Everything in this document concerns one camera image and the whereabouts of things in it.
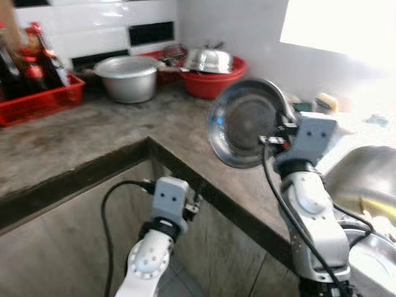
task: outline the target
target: pot lid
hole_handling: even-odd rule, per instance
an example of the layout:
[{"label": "pot lid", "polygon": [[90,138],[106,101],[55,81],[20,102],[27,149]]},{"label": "pot lid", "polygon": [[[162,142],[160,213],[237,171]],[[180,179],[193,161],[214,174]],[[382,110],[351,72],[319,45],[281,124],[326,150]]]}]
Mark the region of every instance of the pot lid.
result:
[{"label": "pot lid", "polygon": [[108,79],[126,79],[157,71],[158,61],[145,56],[121,56],[105,59],[95,65],[94,71]]}]

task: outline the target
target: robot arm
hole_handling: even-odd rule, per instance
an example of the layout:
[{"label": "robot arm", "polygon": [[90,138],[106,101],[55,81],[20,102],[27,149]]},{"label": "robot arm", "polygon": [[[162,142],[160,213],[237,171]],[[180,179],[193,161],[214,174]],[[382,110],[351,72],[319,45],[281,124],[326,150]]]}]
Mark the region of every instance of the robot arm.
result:
[{"label": "robot arm", "polygon": [[[285,205],[280,210],[290,230],[295,271],[301,278],[301,296],[344,296],[345,293],[352,296],[346,289],[350,276],[348,239],[335,219],[333,202],[314,170],[336,125],[329,116],[301,113],[297,125],[278,128],[280,137],[259,137],[263,144],[281,147],[275,156],[274,170],[282,178],[281,199]],[[290,215],[327,267],[312,253]],[[334,278],[345,285],[345,290],[339,290]]]},{"label": "robot arm", "polygon": [[170,254],[179,235],[187,231],[183,218],[187,182],[165,177],[157,181],[152,221],[143,227],[143,239],[131,250],[127,274],[116,297],[152,297],[157,295],[158,282],[168,268]]}]

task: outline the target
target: cabinet door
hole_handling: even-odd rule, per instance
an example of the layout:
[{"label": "cabinet door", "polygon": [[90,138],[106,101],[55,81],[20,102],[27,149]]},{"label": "cabinet door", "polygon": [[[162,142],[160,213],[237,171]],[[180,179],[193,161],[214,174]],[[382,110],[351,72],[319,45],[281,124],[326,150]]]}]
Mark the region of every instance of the cabinet door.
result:
[{"label": "cabinet door", "polygon": [[207,202],[175,250],[208,296],[298,296],[293,272]]},{"label": "cabinet door", "polygon": [[[123,179],[152,179],[145,161],[0,237],[0,296],[97,297],[108,267],[100,204],[108,188]],[[112,294],[124,278],[124,264],[149,218],[152,197],[125,185],[108,202],[114,244]]]}]

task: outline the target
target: pot handle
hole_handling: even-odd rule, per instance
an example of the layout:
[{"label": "pot handle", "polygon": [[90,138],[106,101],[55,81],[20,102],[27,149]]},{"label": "pot handle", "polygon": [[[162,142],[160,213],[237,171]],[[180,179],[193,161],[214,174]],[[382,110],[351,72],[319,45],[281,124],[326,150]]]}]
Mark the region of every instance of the pot handle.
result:
[{"label": "pot handle", "polygon": [[172,73],[175,73],[175,72],[180,73],[180,72],[188,72],[189,71],[188,69],[181,68],[181,67],[166,67],[166,66],[158,67],[157,70],[160,72],[172,72]]}]

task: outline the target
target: metal plate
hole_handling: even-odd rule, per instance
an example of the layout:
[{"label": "metal plate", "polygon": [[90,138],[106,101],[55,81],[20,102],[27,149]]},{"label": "metal plate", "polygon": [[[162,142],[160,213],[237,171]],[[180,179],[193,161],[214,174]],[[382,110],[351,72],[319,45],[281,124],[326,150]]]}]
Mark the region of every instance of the metal plate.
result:
[{"label": "metal plate", "polygon": [[208,117],[209,141],[219,159],[235,168],[260,164],[257,137],[272,135],[277,111],[293,118],[282,92],[267,80],[240,80],[224,90]]},{"label": "metal plate", "polygon": [[[345,229],[344,231],[350,242],[357,236],[364,235],[364,231],[361,230]],[[371,234],[351,249],[349,261],[352,269],[396,295],[396,245],[394,243],[381,235]]]}]

